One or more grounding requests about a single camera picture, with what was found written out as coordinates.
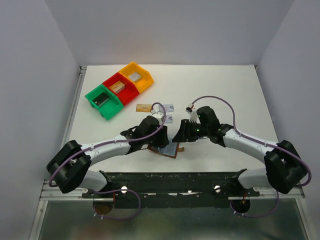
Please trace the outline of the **brown leather card holder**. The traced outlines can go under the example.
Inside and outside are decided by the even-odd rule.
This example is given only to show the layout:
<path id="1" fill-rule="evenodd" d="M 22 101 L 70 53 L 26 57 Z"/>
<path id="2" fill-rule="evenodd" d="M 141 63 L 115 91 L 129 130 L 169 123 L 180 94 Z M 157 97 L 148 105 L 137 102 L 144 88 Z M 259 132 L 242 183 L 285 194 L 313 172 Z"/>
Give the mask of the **brown leather card holder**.
<path id="1" fill-rule="evenodd" d="M 150 150 L 151 152 L 167 157 L 167 158 L 172 158 L 176 159 L 178 153 L 183 153 L 185 151 L 184 147 L 180 147 L 179 143 L 169 143 L 166 147 L 155 147 L 151 146 L 150 144 L 147 146 L 147 149 Z"/>

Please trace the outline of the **gold credit card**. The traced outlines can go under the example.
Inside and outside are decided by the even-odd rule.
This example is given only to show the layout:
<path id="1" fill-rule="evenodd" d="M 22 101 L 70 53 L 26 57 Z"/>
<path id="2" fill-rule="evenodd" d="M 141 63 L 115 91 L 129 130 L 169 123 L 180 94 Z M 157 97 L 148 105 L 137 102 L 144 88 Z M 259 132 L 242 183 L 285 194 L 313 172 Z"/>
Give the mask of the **gold credit card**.
<path id="1" fill-rule="evenodd" d="M 149 113 L 152 109 L 151 104 L 137 104 L 136 105 L 136 112 L 141 112 L 141 113 Z"/>

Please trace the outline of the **silver VIP credit card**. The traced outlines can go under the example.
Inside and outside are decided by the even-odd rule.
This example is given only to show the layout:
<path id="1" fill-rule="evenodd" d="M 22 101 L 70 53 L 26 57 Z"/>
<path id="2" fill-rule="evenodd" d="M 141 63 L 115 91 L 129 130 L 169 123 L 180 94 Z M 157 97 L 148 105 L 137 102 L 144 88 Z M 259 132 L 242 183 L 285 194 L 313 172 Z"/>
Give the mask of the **silver VIP credit card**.
<path id="1" fill-rule="evenodd" d="M 163 107 L 164 107 L 166 113 L 171 113 L 171 112 L 175 111 L 173 104 L 164 104 Z"/>

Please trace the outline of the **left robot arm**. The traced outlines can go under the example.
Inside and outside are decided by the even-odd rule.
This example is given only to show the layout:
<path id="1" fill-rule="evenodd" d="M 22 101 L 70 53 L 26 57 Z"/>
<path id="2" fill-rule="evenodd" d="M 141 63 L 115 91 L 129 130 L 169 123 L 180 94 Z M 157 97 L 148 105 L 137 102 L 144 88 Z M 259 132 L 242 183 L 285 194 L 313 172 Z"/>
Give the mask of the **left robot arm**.
<path id="1" fill-rule="evenodd" d="M 107 141 L 79 144 L 76 140 L 70 140 L 46 166 L 50 174 L 49 186 L 58 187 L 63 194 L 76 188 L 109 191 L 111 179 L 103 171 L 90 171 L 90 166 L 137 152 L 144 145 L 164 148 L 168 144 L 167 126 L 153 116 L 147 116 L 138 126 L 122 131 Z"/>

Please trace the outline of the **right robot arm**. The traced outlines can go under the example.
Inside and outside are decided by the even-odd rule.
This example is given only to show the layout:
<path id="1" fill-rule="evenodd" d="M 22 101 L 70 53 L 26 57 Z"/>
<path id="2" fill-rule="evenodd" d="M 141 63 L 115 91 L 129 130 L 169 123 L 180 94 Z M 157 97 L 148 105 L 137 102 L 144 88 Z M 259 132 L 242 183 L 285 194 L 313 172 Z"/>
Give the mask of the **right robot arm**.
<path id="1" fill-rule="evenodd" d="M 264 164 L 264 168 L 240 170 L 233 176 L 231 186 L 240 189 L 272 187 L 287 194 L 307 175 L 306 167 L 297 160 L 298 153 L 289 141 L 276 143 L 245 138 L 234 126 L 220 123 L 209 106 L 197 110 L 187 108 L 187 112 L 190 119 L 181 120 L 172 142 L 195 142 L 207 137 L 214 144 L 238 150 Z"/>

